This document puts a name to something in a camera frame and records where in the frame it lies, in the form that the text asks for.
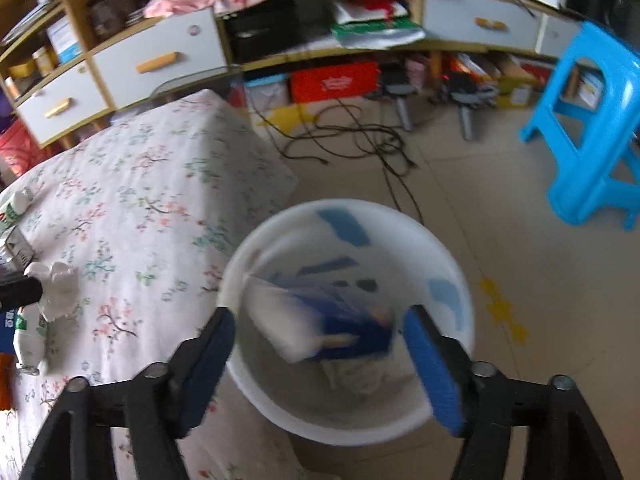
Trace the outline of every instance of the screw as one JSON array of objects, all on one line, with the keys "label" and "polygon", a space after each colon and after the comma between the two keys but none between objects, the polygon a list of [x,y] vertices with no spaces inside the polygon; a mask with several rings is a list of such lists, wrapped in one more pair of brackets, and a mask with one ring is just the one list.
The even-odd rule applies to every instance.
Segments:
[{"label": "screw", "polygon": [[476,361],[471,365],[471,373],[478,377],[491,377],[495,374],[495,366],[486,361]]},{"label": "screw", "polygon": [[84,377],[74,377],[66,385],[66,389],[73,393],[81,392],[88,386],[88,384],[89,383]]},{"label": "screw", "polygon": [[145,370],[145,377],[147,379],[157,379],[162,377],[169,371],[169,367],[166,363],[151,363]]},{"label": "screw", "polygon": [[574,380],[571,377],[567,377],[566,375],[556,375],[553,380],[553,385],[558,390],[568,392],[571,388],[574,387]]}]

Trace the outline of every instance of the red box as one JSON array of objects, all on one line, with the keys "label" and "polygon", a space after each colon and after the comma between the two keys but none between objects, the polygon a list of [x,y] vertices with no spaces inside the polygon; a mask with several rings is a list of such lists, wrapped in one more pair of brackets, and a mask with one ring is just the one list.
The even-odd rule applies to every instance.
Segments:
[{"label": "red box", "polygon": [[291,95],[299,104],[362,96],[378,89],[376,62],[300,70],[291,74]]}]

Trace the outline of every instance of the white bucket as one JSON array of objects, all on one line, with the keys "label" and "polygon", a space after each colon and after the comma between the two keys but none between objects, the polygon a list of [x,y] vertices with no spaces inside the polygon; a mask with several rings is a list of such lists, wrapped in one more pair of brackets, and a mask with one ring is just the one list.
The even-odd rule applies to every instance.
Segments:
[{"label": "white bucket", "polygon": [[[470,354],[474,315],[465,279],[449,251],[427,229],[387,207],[361,200],[308,202],[261,224],[226,267],[218,306],[236,316],[236,345],[227,363],[234,381],[260,412],[284,430],[333,446],[386,442],[418,428],[431,405],[417,375],[384,383],[369,397],[332,390],[312,362],[289,365],[242,308],[248,272],[269,279],[303,274],[349,286],[375,280],[402,327],[404,311],[423,304],[440,331]],[[398,333],[394,358],[409,360]],[[410,362],[404,363],[413,370]]]}]

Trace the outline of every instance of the blue lid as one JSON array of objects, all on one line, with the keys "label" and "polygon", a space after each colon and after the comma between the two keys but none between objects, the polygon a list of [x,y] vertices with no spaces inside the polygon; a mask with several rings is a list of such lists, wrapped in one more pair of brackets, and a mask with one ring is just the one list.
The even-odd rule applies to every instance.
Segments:
[{"label": "blue lid", "polygon": [[280,83],[289,78],[289,74],[276,74],[268,77],[261,77],[260,79],[254,79],[253,81],[247,81],[244,86],[247,88],[254,88],[256,86],[270,85],[272,83]]}]

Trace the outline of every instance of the floral print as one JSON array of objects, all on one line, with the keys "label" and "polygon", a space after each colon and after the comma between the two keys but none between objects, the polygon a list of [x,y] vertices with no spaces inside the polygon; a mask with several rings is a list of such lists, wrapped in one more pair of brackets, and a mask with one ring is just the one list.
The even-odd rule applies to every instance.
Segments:
[{"label": "floral print", "polygon": [[[212,92],[199,92],[92,136],[0,194],[1,202],[31,187],[35,204],[20,229],[41,262],[62,260],[79,279],[72,313],[48,325],[41,375],[13,380],[15,410],[0,416],[2,480],[17,480],[72,377],[129,380],[206,325],[238,242],[294,186],[277,153],[243,124]],[[128,434],[112,433],[118,477],[134,480]],[[279,462],[274,439],[286,442],[223,376],[203,424],[179,445],[190,478],[259,480],[268,470],[297,480],[292,450]],[[260,467],[255,456],[264,457]]]}]

